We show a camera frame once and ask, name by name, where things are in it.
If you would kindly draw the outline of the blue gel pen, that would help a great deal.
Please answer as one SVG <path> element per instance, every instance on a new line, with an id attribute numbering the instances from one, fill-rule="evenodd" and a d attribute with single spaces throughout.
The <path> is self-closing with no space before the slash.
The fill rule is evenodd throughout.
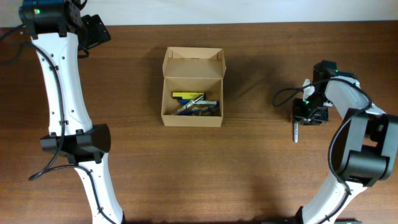
<path id="1" fill-rule="evenodd" d="M 202 107 L 202 108 L 200 108 L 200 114 L 198 116 L 210 116 L 213 113 L 217 112 L 218 110 L 219 110 L 219 106 L 218 105 L 211 105 L 211 106 L 207 106 L 207 107 Z M 194 115 L 191 114 L 190 111 L 191 110 L 183 111 L 179 115 L 180 116 L 194 116 Z"/>

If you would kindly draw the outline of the blue whiteboard marker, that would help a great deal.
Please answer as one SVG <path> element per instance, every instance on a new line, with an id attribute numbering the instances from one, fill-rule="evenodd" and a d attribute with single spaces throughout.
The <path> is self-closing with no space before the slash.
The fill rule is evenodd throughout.
<path id="1" fill-rule="evenodd" d="M 178 100 L 178 102 L 184 105 L 191 102 L 191 100 L 180 99 Z M 219 101 L 207 101 L 207 100 L 199 100 L 196 103 L 194 103 L 194 105 L 219 105 L 219 104 L 220 104 Z"/>

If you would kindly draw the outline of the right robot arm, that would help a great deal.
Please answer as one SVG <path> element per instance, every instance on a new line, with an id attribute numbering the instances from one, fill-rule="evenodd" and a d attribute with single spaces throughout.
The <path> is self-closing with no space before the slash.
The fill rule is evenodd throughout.
<path id="1" fill-rule="evenodd" d="M 313 79 L 299 89 L 293 102 L 294 139 L 298 125 L 328 121 L 335 107 L 342 124 L 328 149 L 329 173 L 312 200 L 299 208 L 294 223 L 335 223 L 357 195 L 392 173 L 397 155 L 397 117 L 378 108 L 361 89 L 358 78 L 323 60 L 313 68 Z"/>

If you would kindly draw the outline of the black whiteboard marker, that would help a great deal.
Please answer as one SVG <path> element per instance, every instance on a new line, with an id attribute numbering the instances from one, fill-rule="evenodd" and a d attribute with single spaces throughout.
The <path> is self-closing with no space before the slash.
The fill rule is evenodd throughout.
<path id="1" fill-rule="evenodd" d="M 181 108 L 179 108 L 177 111 L 173 112 L 172 115 L 179 115 L 181 112 L 187 110 L 194 104 L 196 104 L 198 101 L 204 99 L 204 95 L 199 95 L 195 99 L 190 100 L 188 103 L 184 104 Z"/>

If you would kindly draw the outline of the cardboard box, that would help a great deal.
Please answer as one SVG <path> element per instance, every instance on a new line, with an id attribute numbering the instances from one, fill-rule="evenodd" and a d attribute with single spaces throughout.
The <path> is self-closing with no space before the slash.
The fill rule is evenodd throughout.
<path id="1" fill-rule="evenodd" d="M 168 47 L 162 65 L 164 85 L 161 118 L 164 126 L 220 127 L 223 122 L 223 80 L 226 72 L 224 50 L 219 48 Z M 172 115 L 183 106 L 172 92 L 203 92 L 202 100 L 219 101 L 210 116 Z M 202 108 L 211 105 L 193 105 Z"/>

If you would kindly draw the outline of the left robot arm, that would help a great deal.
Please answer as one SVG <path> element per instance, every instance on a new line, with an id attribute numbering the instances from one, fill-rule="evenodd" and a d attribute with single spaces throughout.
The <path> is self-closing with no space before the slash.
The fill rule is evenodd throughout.
<path id="1" fill-rule="evenodd" d="M 49 133 L 40 139 L 53 158 L 30 177 L 61 169 L 79 175 L 90 205 L 93 223 L 125 223 L 112 185 L 108 157 L 111 135 L 107 124 L 93 124 L 83 98 L 78 70 L 79 52 L 111 39 L 99 15 L 80 14 L 81 1 L 25 0 L 19 17 L 25 25 L 42 68 L 49 103 Z"/>

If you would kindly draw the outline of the black Sharpie marker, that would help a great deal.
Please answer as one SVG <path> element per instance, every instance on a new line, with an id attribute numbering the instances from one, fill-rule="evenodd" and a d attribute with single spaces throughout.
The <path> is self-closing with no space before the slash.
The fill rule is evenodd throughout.
<path id="1" fill-rule="evenodd" d="M 293 140 L 294 143 L 298 143 L 299 141 L 299 124 L 296 122 L 293 124 Z"/>

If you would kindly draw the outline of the yellow tape roll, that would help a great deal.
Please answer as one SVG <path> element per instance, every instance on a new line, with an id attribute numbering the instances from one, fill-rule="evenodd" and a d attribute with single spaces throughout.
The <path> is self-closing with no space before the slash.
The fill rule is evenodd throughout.
<path id="1" fill-rule="evenodd" d="M 190 112 L 192 115 L 198 116 L 200 114 L 200 108 L 194 107 Z"/>

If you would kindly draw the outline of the yellow highlighter marker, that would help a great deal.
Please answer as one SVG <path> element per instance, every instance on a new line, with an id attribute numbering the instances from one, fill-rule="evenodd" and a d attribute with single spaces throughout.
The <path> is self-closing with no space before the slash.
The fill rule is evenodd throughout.
<path id="1" fill-rule="evenodd" d="M 194 100 L 200 95 L 203 95 L 204 98 L 206 98 L 206 95 L 203 92 L 181 92 L 181 91 L 172 92 L 172 98 L 176 100 Z"/>

